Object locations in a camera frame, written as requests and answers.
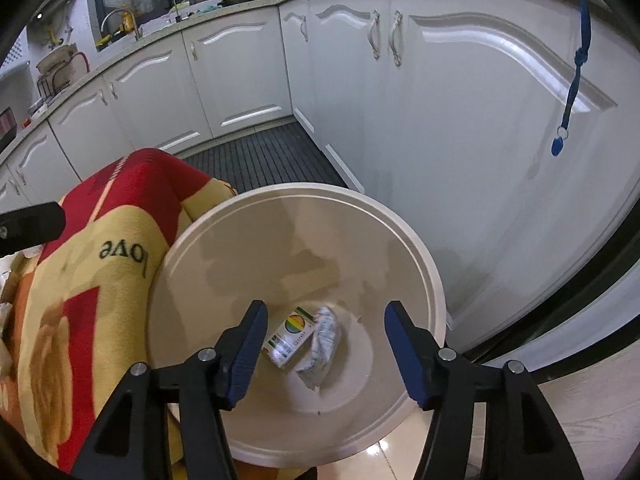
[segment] beige plastic bucket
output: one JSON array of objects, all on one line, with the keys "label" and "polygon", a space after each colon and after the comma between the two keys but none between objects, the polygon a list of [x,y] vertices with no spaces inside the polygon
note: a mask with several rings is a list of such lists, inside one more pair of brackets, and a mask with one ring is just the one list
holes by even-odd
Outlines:
[{"label": "beige plastic bucket", "polygon": [[212,346],[263,300],[272,332],[296,306],[327,304],[343,338],[320,392],[266,356],[247,396],[223,412],[233,457],[271,467],[335,462],[376,443],[409,414],[383,313],[401,300],[442,344],[445,300],[436,266],[414,231],[362,194],[324,184],[281,184],[212,209],[169,250],[152,291],[154,367]]}]

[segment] blue lanyard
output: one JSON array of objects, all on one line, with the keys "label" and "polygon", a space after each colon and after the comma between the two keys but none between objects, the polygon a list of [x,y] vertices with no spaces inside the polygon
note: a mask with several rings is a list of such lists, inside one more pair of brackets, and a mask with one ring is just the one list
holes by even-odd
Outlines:
[{"label": "blue lanyard", "polygon": [[574,106],[575,97],[578,95],[580,86],[580,68],[587,62],[589,54],[589,46],[591,44],[591,15],[589,13],[589,0],[580,0],[580,33],[582,36],[582,44],[575,51],[575,76],[569,86],[569,93],[566,97],[566,105],[564,106],[564,114],[562,114],[562,123],[558,126],[558,136],[551,144],[551,155],[558,156],[562,151],[565,140],[569,137],[569,117],[571,116],[571,108]]}]

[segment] silver screw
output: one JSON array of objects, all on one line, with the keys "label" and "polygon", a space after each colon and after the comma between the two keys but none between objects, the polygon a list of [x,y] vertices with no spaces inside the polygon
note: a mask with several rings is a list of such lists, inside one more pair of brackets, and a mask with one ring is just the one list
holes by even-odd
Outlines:
[{"label": "silver screw", "polygon": [[136,363],[129,369],[129,371],[131,372],[131,375],[142,375],[146,372],[146,365],[144,363]]},{"label": "silver screw", "polygon": [[522,364],[520,361],[509,361],[509,364],[507,364],[507,367],[514,374],[521,374],[524,371],[524,364]]},{"label": "silver screw", "polygon": [[438,355],[443,361],[453,361],[453,359],[458,357],[458,354],[456,354],[453,348],[441,348],[438,350]]},{"label": "silver screw", "polygon": [[216,356],[216,351],[213,348],[203,348],[198,352],[198,359],[201,361],[211,361]]}]

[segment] cabinet handle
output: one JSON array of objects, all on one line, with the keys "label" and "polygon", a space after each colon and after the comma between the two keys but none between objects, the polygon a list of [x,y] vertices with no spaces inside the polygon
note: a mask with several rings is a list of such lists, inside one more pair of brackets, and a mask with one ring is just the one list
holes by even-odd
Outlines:
[{"label": "cabinet handle", "polygon": [[376,44],[373,43],[373,29],[379,26],[380,26],[380,13],[377,10],[374,10],[373,19],[371,20],[371,27],[369,27],[369,33],[367,34],[369,44],[371,45],[371,49],[373,50],[373,59],[378,59],[380,57],[380,51],[376,47]]},{"label": "cabinet handle", "polygon": [[389,31],[389,46],[391,47],[391,52],[394,54],[394,63],[396,66],[400,66],[402,64],[402,60],[400,59],[400,55],[396,50],[396,30],[400,27],[400,23],[402,22],[402,12],[396,9],[396,13],[394,15],[394,22],[391,25],[391,30]]},{"label": "cabinet handle", "polygon": [[9,179],[9,184],[14,186],[14,191],[15,191],[16,195],[20,196],[20,189],[18,188],[18,185],[11,179]]},{"label": "cabinet handle", "polygon": [[309,33],[306,30],[306,16],[302,16],[302,20],[300,20],[300,34],[305,37],[305,41],[309,42]]},{"label": "cabinet handle", "polygon": [[27,181],[24,179],[24,174],[20,170],[15,170],[15,173],[18,174],[18,176],[20,177],[20,180],[22,181],[22,183],[26,186],[27,185]]}]

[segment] white cabinet door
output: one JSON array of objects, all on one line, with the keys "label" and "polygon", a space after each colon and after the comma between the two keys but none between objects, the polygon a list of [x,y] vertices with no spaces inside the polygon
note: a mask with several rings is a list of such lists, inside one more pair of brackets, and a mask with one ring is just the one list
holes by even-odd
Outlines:
[{"label": "white cabinet door", "polygon": [[22,187],[5,165],[0,167],[0,213],[30,206],[31,202]]},{"label": "white cabinet door", "polygon": [[276,7],[218,18],[183,35],[214,137],[291,115]]},{"label": "white cabinet door", "polygon": [[558,289],[638,197],[640,60],[593,20],[570,136],[550,154],[574,76],[577,6],[558,0],[392,0],[386,102],[392,207],[440,271],[457,350]]},{"label": "white cabinet door", "polygon": [[351,189],[378,198],[389,0],[309,0],[316,142]]},{"label": "white cabinet door", "polygon": [[57,202],[80,184],[47,122],[36,127],[14,149],[7,166],[34,204]]},{"label": "white cabinet door", "polygon": [[133,151],[113,113],[101,77],[71,96],[51,114],[49,123],[83,180]]},{"label": "white cabinet door", "polygon": [[136,149],[177,153],[212,138],[180,34],[146,46],[103,77]]},{"label": "white cabinet door", "polygon": [[293,115],[311,138],[315,139],[317,109],[309,19],[308,0],[293,0],[280,6],[280,27],[287,59]]}]

